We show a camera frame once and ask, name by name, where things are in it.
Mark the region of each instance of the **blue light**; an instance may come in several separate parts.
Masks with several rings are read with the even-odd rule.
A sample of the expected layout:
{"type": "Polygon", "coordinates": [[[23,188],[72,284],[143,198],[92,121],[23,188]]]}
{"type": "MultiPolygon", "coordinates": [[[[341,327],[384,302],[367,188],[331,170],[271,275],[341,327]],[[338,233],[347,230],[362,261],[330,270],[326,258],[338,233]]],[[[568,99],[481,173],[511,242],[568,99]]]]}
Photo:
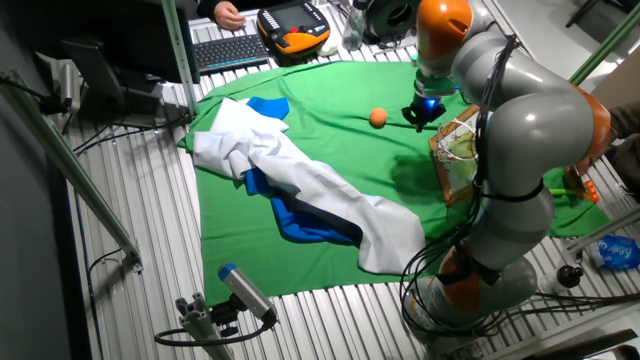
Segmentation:
{"type": "Polygon", "coordinates": [[[424,103],[427,106],[427,109],[432,110],[433,108],[435,108],[436,106],[438,106],[438,103],[440,102],[440,99],[425,99],[424,103]]]}

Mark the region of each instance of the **orange controller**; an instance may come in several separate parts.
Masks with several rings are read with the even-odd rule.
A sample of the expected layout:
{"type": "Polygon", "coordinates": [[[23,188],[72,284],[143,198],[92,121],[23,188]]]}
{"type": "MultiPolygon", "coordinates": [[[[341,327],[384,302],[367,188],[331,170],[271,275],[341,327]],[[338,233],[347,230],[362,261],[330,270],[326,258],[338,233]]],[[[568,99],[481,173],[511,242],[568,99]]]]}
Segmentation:
{"type": "Polygon", "coordinates": [[[289,56],[315,51],[329,38],[329,22],[307,2],[287,3],[258,12],[258,28],[267,42],[289,56]]]}

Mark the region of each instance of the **keyboard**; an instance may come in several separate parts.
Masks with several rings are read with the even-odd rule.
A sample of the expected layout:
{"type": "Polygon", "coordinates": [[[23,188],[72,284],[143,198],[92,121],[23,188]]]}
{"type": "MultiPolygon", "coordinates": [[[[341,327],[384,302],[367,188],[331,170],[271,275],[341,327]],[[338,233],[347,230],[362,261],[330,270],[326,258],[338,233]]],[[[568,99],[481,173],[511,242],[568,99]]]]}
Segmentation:
{"type": "Polygon", "coordinates": [[[221,72],[268,61],[269,50],[260,35],[202,42],[194,45],[200,73],[221,72]]]}

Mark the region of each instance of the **metal grating floor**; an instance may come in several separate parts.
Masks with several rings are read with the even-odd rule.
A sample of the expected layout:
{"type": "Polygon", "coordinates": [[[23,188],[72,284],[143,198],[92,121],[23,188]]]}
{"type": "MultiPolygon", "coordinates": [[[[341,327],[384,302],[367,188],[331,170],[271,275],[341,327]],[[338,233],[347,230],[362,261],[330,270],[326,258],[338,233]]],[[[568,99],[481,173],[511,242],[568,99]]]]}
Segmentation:
{"type": "MultiPolygon", "coordinates": [[[[487,7],[504,29],[513,29],[493,2],[487,7]]],[[[327,5],[321,9],[339,32],[344,19],[327,5]]],[[[191,22],[194,42],[235,34],[220,30],[209,20],[191,22]]],[[[255,33],[250,20],[244,31],[255,33]]],[[[311,58],[308,62],[337,60],[410,61],[416,52],[414,40],[404,40],[396,51],[382,53],[363,46],[349,53],[340,48],[329,58],[311,58]]],[[[222,86],[247,73],[276,67],[272,61],[260,67],[203,76],[196,85],[202,98],[214,87],[222,86]]],[[[184,112],[186,100],[180,85],[164,88],[165,118],[175,119],[184,112]]],[[[131,132],[113,126],[100,138],[131,132]]],[[[96,132],[91,124],[71,127],[69,142],[78,146],[96,132]]],[[[189,298],[202,291],[203,274],[200,256],[200,214],[191,158],[175,144],[185,134],[183,127],[173,131],[158,130],[105,142],[82,155],[80,161],[98,189],[111,203],[127,230],[133,234],[142,252],[144,271],[134,273],[123,262],[122,254],[101,262],[92,273],[91,282],[97,303],[100,339],[94,330],[89,306],[87,279],[82,275],[85,309],[95,359],[100,359],[101,343],[105,359],[207,359],[199,349],[156,346],[153,335],[177,328],[178,312],[174,300],[189,298]]],[[[620,180],[606,161],[590,171],[589,177],[601,194],[600,206],[609,215],[619,215],[633,206],[619,190],[620,180]]],[[[99,256],[117,249],[116,243],[88,210],[82,199],[77,208],[76,195],[70,187],[70,203],[78,248],[78,261],[88,266],[99,256]]],[[[620,231],[621,235],[640,238],[636,224],[620,231]]],[[[540,276],[559,265],[572,262],[562,252],[561,240],[545,239],[528,258],[540,276]]],[[[640,271],[612,273],[586,268],[587,276],[573,295],[621,295],[640,291],[640,271]]],[[[294,295],[274,297],[281,322],[275,331],[257,339],[232,345],[236,359],[427,359],[426,349],[409,335],[402,323],[397,297],[398,284],[335,287],[294,295]]],[[[529,303],[525,307],[537,307],[529,303]]],[[[524,321],[512,319],[499,336],[483,339],[477,345],[454,351],[455,358],[469,354],[486,359],[520,359],[560,343],[592,327],[624,316],[638,305],[607,308],[592,313],[530,316],[524,321]]],[[[254,318],[241,316],[237,326],[246,334],[257,329],[254,318]]]]}

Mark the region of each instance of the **orange part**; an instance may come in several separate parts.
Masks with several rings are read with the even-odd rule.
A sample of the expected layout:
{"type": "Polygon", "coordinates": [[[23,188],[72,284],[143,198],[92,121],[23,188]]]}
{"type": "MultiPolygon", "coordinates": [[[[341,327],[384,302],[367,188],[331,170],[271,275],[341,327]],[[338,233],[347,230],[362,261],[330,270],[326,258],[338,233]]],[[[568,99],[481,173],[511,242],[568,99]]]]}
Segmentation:
{"type": "MultiPolygon", "coordinates": [[[[440,265],[440,274],[451,274],[456,271],[455,248],[449,253],[440,265]]],[[[442,285],[442,294],[449,302],[460,310],[478,311],[480,309],[480,284],[478,274],[473,273],[468,278],[458,281],[453,285],[442,285]]]]}
{"type": "Polygon", "coordinates": [[[288,42],[290,46],[283,48],[283,47],[280,47],[280,45],[276,44],[276,47],[278,48],[278,50],[287,54],[302,52],[305,50],[309,50],[317,46],[318,44],[322,43],[323,41],[327,40],[329,38],[330,32],[331,30],[317,37],[313,35],[309,35],[307,33],[288,33],[282,38],[286,42],[288,42]]]}
{"type": "Polygon", "coordinates": [[[591,147],[589,147],[584,158],[578,162],[578,165],[585,163],[591,165],[593,161],[599,159],[609,148],[611,142],[611,114],[609,114],[609,111],[593,96],[587,94],[576,85],[573,86],[584,96],[593,112],[594,126],[591,147]]]}
{"type": "Polygon", "coordinates": [[[464,40],[473,13],[467,0],[422,0],[418,7],[418,54],[440,59],[464,40]]]}

